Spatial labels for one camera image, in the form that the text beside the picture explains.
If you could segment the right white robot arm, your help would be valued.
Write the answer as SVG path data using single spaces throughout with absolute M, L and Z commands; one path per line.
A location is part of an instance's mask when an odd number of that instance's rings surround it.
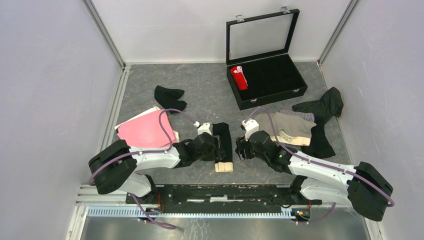
M 338 164 L 278 145 L 265 131 L 236 139 L 236 153 L 244 160 L 258 158 L 279 173 L 295 176 L 289 199 L 342 204 L 359 215 L 380 222 L 387 208 L 395 205 L 393 187 L 370 163 Z

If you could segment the black display case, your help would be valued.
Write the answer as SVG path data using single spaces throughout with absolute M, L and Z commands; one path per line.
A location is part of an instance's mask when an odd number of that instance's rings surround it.
M 308 85 L 289 55 L 299 9 L 226 22 L 226 75 L 240 110 L 301 97 Z M 231 68 L 242 66 L 247 90 L 238 90 Z

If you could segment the beige grey ribbed underwear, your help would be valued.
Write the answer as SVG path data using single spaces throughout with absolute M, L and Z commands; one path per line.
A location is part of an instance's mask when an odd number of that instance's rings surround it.
M 260 131 L 270 135 L 272 141 L 276 142 L 271 122 L 266 113 L 255 116 Z M 316 126 L 315 122 L 303 119 L 298 115 L 276 112 L 271 114 L 271 120 L 280 143 L 295 146 L 309 146 L 312 139 L 311 129 Z

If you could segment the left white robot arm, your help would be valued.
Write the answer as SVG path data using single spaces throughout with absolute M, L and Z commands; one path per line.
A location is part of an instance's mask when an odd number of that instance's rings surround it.
M 196 161 L 220 161 L 225 156 L 217 136 L 207 132 L 194 139 L 173 143 L 171 148 L 139 148 L 117 140 L 89 160 L 90 186 L 98 194 L 117 190 L 136 195 L 145 204 L 157 198 L 154 182 L 139 171 L 155 168 L 177 169 L 191 166 Z

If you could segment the black underwear with beige band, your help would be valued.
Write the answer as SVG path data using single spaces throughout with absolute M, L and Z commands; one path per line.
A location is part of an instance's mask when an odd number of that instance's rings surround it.
M 215 138 L 214 166 L 217 173 L 233 172 L 233 145 L 229 125 L 225 122 L 213 123 L 212 133 Z

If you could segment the red boxer briefs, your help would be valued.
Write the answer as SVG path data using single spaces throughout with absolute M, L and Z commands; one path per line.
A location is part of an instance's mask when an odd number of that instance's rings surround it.
M 245 91 L 248 89 L 248 82 L 243 72 L 242 66 L 234 66 L 230 69 L 230 73 L 236 83 L 239 91 Z

